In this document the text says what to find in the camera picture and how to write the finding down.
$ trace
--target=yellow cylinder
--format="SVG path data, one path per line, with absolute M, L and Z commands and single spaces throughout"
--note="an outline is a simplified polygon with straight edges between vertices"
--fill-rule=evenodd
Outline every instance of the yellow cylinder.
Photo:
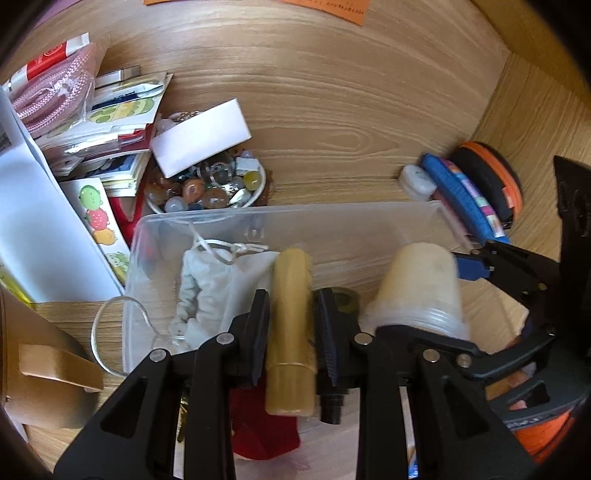
M 265 410 L 310 416 L 316 400 L 311 259 L 298 248 L 275 260 L 267 346 Z

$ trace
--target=wood grain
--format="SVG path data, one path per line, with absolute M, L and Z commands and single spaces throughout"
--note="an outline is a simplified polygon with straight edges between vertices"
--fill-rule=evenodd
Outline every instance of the wood grain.
M 511 54 L 474 138 L 511 163 L 524 189 L 524 209 L 509 237 L 514 245 L 558 259 L 560 219 L 553 158 L 591 165 L 591 111 L 557 80 Z M 526 310 L 499 292 L 509 319 L 521 330 Z
M 546 21 L 524 0 L 472 0 L 507 46 L 591 105 L 589 85 Z
M 346 179 L 380 189 L 468 138 L 508 55 L 469 0 L 372 0 L 363 27 L 274 0 L 83 0 L 33 31 L 2 76 L 89 28 L 111 38 L 103 71 L 175 74 L 164 113 L 238 98 L 249 147 L 291 203 L 327 201 L 321 190 Z
M 76 338 L 90 352 L 90 329 L 99 310 L 100 303 L 45 303 L 36 305 L 37 313 Z M 119 304 L 109 307 L 98 328 L 99 353 L 111 367 L 121 370 L 121 316 L 123 308 Z M 99 404 L 120 385 L 121 379 L 104 373 L 104 390 Z M 48 468 L 53 470 L 57 459 L 76 437 L 75 429 L 42 429 L 25 427 L 30 445 Z

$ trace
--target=white envelope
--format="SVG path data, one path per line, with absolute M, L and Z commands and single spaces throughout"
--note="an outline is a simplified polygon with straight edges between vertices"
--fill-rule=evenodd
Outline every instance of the white envelope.
M 36 303 L 120 295 L 105 256 L 1 91 L 0 128 L 8 140 L 0 151 L 2 263 Z

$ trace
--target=white paper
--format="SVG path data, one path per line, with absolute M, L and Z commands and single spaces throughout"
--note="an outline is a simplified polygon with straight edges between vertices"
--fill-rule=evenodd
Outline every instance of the white paper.
M 251 137 L 238 100 L 215 106 L 152 139 L 166 178 Z
M 53 176 L 22 135 L 4 92 L 0 124 L 0 254 L 32 301 L 103 301 L 122 287 Z

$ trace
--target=orange sticky note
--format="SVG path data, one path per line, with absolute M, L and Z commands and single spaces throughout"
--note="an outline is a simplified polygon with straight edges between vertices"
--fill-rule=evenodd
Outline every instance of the orange sticky note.
M 322 10 L 357 25 L 363 24 L 369 0 L 283 0 L 286 4 Z

